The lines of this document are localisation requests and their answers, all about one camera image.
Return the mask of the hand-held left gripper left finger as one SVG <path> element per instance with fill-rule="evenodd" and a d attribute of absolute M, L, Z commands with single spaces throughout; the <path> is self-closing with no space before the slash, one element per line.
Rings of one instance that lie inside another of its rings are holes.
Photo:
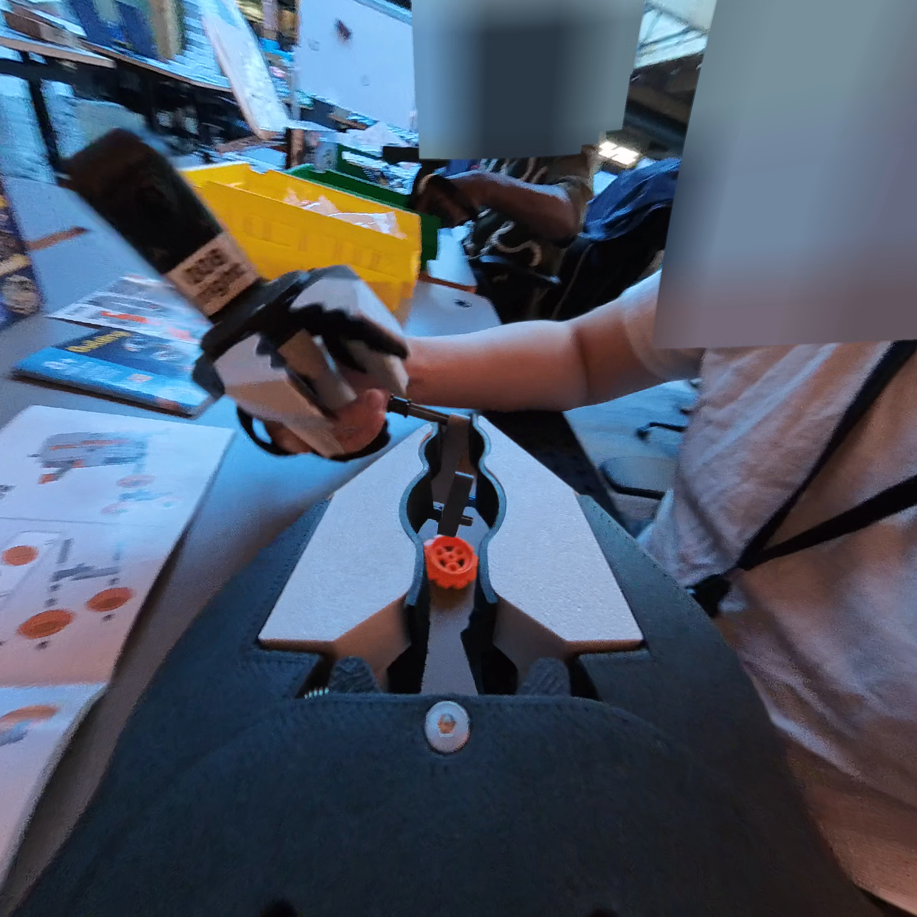
<path fill-rule="evenodd" d="M 391 666 L 412 646 L 405 607 L 421 582 L 434 441 L 422 424 L 336 491 L 258 635 L 262 647 L 358 657 L 392 688 Z"/>

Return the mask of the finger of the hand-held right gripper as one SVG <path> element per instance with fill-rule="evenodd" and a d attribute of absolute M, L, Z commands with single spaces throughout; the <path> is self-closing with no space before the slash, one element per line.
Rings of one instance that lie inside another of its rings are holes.
<path fill-rule="evenodd" d="M 342 458 L 335 412 L 348 403 L 348 384 L 311 339 L 302 364 L 315 378 L 296 372 L 263 336 L 247 336 L 222 353 L 202 347 L 193 379 L 212 395 L 228 397 L 243 414 L 286 427 L 318 455 Z"/>
<path fill-rule="evenodd" d="M 406 340 L 370 285 L 345 266 L 297 271 L 259 334 L 312 394 L 407 390 Z"/>

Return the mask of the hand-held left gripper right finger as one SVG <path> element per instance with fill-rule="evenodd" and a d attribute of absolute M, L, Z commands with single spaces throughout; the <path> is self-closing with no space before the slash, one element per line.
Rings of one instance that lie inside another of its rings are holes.
<path fill-rule="evenodd" d="M 477 687 L 512 694 L 539 659 L 642 649 L 644 636 L 579 494 L 491 421 L 472 421 L 480 543 L 469 663 Z"/>

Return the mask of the black connector pin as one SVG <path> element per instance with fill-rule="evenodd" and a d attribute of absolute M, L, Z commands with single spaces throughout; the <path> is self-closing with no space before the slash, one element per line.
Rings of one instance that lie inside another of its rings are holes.
<path fill-rule="evenodd" d="M 405 418 L 414 418 L 424 422 L 433 423 L 439 426 L 446 426 L 450 420 L 450 414 L 444 413 L 431 407 L 418 405 L 406 398 L 392 395 L 386 405 L 386 411 L 390 414 Z"/>

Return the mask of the grey perforated beam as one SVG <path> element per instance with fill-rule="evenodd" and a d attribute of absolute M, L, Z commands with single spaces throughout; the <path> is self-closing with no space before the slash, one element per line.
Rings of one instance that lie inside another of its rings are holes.
<path fill-rule="evenodd" d="M 476 471 L 470 458 L 470 420 L 450 414 L 439 437 L 439 471 L 431 480 L 434 507 L 440 510 L 437 533 L 456 536 L 475 484 Z"/>

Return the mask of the person's right forearm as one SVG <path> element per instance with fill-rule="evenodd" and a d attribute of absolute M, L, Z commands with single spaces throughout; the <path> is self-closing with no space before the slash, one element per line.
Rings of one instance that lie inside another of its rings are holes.
<path fill-rule="evenodd" d="M 704 350 L 653 342 L 661 273 L 564 322 L 410 338 L 407 397 L 478 411 L 567 411 L 697 377 Z"/>

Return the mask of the grey desk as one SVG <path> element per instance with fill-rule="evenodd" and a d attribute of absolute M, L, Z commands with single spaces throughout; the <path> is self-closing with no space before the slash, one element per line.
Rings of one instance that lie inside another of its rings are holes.
<path fill-rule="evenodd" d="M 2 332 L 2 425 L 30 405 L 161 419 L 131 406 L 9 378 L 18 361 L 79 333 L 48 317 L 50 312 L 122 276 L 149 275 L 149 270 L 69 192 L 16 177 L 6 177 L 3 183 L 26 240 L 73 226 L 87 232 L 34 256 L 49 311 Z M 679 448 L 674 434 L 651 431 L 652 436 L 642 441 L 635 431 L 651 421 L 685 423 L 681 408 L 692 401 L 691 386 L 670 384 L 568 412 L 567 421 L 596 466 L 617 455 L 674 457 Z M 235 436 L 199 512 L 149 594 L 109 688 L 86 715 L 39 800 L 2 888 L 2 914 L 16 908 L 73 829 L 105 773 L 133 706 L 194 617 L 260 548 L 367 464 L 265 455 L 239 431 L 235 411 L 226 401 L 213 404 L 192 426 L 224 428 Z"/>

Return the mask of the person's right hand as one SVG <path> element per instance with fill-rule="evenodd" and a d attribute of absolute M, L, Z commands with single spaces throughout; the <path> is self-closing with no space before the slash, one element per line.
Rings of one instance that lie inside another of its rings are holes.
<path fill-rule="evenodd" d="M 361 458 L 381 448 L 380 442 L 383 444 L 388 442 L 385 429 L 391 396 L 391 392 L 383 389 L 368 389 L 337 412 L 330 433 L 343 451 L 332 456 L 332 460 L 348 461 L 353 458 Z M 273 421 L 263 421 L 261 426 L 270 442 L 283 452 L 317 454 L 316 450 L 306 441 L 284 425 Z"/>

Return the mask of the yellow storage bin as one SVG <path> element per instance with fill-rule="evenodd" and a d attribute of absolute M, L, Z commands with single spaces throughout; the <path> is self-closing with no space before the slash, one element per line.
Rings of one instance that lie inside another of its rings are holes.
<path fill-rule="evenodd" d="M 294 269 L 345 265 L 367 281 L 394 313 L 410 299 L 420 273 L 420 219 L 388 204 L 246 163 L 183 169 L 182 176 L 269 278 Z M 393 211 L 399 239 L 287 204 L 287 190 L 307 200 L 325 195 L 343 211 Z"/>

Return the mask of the clear plastic bag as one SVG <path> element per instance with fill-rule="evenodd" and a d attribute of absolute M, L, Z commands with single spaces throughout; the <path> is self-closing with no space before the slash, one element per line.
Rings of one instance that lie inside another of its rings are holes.
<path fill-rule="evenodd" d="M 332 217 L 350 225 L 399 239 L 407 238 L 407 235 L 399 227 L 393 211 L 381 213 L 343 211 L 328 200 L 325 195 L 320 195 L 316 200 L 307 200 L 297 195 L 294 190 L 287 190 L 283 196 L 283 201 L 307 213 Z"/>

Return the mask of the sticker sheet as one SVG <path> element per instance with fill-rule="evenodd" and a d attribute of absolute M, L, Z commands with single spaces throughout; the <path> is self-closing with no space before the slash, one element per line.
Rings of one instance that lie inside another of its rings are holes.
<path fill-rule="evenodd" d="M 51 314 L 89 327 L 110 327 L 172 342 L 197 344 L 210 325 L 166 281 L 126 276 Z"/>

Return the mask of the green storage bin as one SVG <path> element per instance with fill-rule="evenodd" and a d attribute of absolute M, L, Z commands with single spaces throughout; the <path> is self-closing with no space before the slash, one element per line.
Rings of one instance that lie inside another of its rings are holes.
<path fill-rule="evenodd" d="M 420 270 L 427 271 L 431 260 L 436 260 L 439 250 L 438 233 L 441 221 L 430 214 L 418 213 L 409 203 L 410 193 L 371 181 L 361 166 L 340 160 L 332 169 L 318 170 L 312 163 L 304 163 L 287 171 L 296 178 L 313 181 L 332 189 L 355 194 L 375 203 L 388 204 L 396 209 L 413 213 L 420 219 L 421 255 Z"/>

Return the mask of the blue robot kit box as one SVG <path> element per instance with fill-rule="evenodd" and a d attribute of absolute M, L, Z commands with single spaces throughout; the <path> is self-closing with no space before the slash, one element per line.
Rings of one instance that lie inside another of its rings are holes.
<path fill-rule="evenodd" d="M 1 185 L 1 330 L 32 315 L 44 305 L 40 283 L 6 187 Z"/>

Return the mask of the blue booklet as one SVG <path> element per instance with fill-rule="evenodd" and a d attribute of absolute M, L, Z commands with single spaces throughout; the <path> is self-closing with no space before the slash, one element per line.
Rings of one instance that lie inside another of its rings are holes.
<path fill-rule="evenodd" d="M 13 369 L 18 379 L 51 384 L 185 418 L 216 400 L 192 379 L 194 343 L 114 328 L 43 348 Z"/>

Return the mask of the white instruction booklet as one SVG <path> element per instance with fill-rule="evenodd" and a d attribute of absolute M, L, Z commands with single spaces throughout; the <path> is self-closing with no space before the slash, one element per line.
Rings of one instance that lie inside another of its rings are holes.
<path fill-rule="evenodd" d="M 232 437 L 46 406 L 2 429 L 2 878 Z"/>

